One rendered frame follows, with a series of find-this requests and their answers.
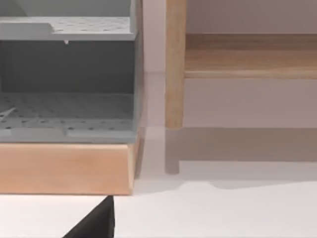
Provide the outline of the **grey pierced drawer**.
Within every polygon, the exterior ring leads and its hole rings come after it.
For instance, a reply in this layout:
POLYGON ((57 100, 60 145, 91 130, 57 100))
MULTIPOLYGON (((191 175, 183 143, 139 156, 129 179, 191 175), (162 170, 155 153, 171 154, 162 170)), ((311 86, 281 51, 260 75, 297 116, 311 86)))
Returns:
POLYGON ((0 0, 0 143, 128 144, 143 0, 0 0))

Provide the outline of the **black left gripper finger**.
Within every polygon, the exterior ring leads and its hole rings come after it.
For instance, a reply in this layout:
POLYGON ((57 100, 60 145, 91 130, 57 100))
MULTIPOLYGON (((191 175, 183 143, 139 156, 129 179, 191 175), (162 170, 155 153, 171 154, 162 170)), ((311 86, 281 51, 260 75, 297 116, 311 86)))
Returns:
POLYGON ((107 196, 62 238, 114 238, 114 198, 107 196))

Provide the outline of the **pale wooden drawer front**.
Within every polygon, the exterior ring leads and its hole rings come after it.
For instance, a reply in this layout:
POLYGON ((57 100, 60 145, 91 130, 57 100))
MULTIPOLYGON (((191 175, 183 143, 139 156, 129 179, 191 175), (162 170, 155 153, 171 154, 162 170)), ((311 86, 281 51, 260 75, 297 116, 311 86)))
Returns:
POLYGON ((0 143, 0 194, 130 195, 141 141, 0 143))

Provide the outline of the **open wooden shelf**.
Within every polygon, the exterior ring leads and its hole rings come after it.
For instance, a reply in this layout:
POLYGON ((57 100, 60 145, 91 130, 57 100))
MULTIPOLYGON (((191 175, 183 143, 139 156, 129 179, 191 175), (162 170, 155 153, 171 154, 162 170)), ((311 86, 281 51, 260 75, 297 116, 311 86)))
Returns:
POLYGON ((188 33, 188 0, 166 0, 165 126, 184 119, 185 80, 317 81, 317 33, 188 33))

